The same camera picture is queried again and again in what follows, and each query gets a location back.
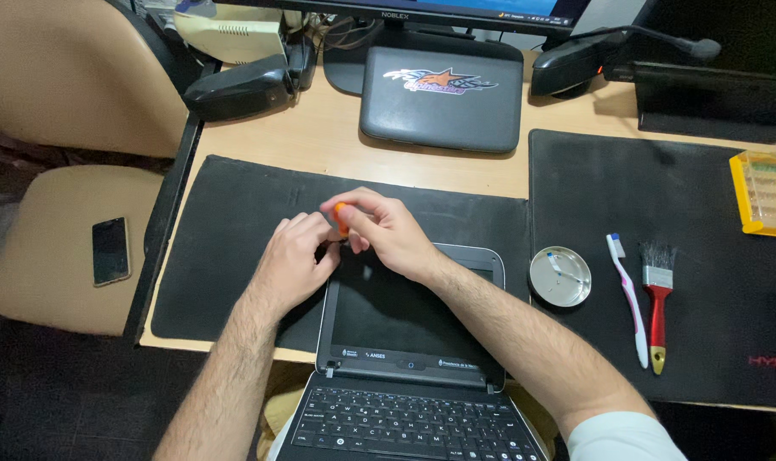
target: wooden desk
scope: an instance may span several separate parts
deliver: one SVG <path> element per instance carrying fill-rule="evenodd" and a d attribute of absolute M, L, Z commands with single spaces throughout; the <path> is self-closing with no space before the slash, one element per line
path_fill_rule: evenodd
<path fill-rule="evenodd" d="M 529 94 L 536 52 L 525 54 L 524 94 Z M 192 160 L 189 181 L 174 217 L 168 248 L 174 244 L 177 217 L 186 205 L 193 179 L 209 154 L 278 166 L 300 172 L 335 175 L 427 189 L 470 194 L 527 198 L 529 195 L 528 141 L 530 130 L 542 128 L 623 138 L 706 143 L 740 149 L 776 151 L 776 145 L 709 140 L 674 134 L 639 131 L 634 86 L 597 77 L 591 93 L 562 101 L 551 97 L 526 97 L 521 110 L 520 141 L 516 151 L 485 155 L 411 144 L 373 140 L 359 132 L 359 98 L 333 89 L 321 66 L 311 89 L 290 107 L 240 121 L 209 123 L 203 128 Z M 151 321 L 157 290 L 163 280 L 168 249 L 157 283 L 151 288 L 145 329 L 140 344 L 172 349 L 208 351 L 210 341 L 170 340 L 152 334 Z M 314 362 L 316 355 L 277 349 L 275 359 Z"/>

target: laptop keyboard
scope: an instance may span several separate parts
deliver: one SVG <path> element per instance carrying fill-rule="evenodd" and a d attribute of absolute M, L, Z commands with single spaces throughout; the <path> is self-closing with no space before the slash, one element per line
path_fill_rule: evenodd
<path fill-rule="evenodd" d="M 470 403 L 317 387 L 291 443 L 414 458 L 538 461 L 514 412 L 501 400 Z"/>

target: black mouse pad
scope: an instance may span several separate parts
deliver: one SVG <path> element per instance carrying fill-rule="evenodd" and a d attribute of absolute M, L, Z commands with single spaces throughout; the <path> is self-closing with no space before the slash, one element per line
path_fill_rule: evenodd
<path fill-rule="evenodd" d="M 740 151 L 543 130 L 529 144 L 533 252 L 571 248 L 593 275 L 587 300 L 557 317 L 649 399 L 776 406 L 776 238 L 741 232 L 729 171 Z M 605 240 L 613 232 L 648 338 L 638 243 L 679 249 L 660 376 L 639 364 Z"/>
<path fill-rule="evenodd" d="M 152 332 L 216 341 L 280 220 L 315 212 L 335 194 L 361 185 L 401 199 L 434 242 L 496 251 L 504 262 L 507 291 L 527 299 L 529 215 L 524 199 L 354 181 L 209 155 L 169 250 Z M 317 350 L 324 296 L 322 286 L 286 316 L 277 346 Z"/>

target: paintbrush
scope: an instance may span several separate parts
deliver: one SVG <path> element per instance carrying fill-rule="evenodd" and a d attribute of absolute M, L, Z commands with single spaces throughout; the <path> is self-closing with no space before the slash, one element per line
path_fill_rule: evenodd
<path fill-rule="evenodd" d="M 672 293 L 672 266 L 675 248 L 660 242 L 641 243 L 643 260 L 643 288 L 649 295 L 652 320 L 649 337 L 649 355 L 652 371 L 659 375 L 666 361 L 666 331 L 664 304 Z"/>

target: beige chair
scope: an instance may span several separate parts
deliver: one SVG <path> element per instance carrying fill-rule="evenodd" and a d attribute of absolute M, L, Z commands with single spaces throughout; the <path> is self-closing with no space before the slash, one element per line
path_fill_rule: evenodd
<path fill-rule="evenodd" d="M 188 110 L 127 13 L 104 0 L 0 2 L 0 130 L 29 143 L 174 157 Z M 122 334 L 162 179 L 123 166 L 38 176 L 0 251 L 0 314 Z M 119 216 L 132 275 L 94 288 L 92 225 Z"/>

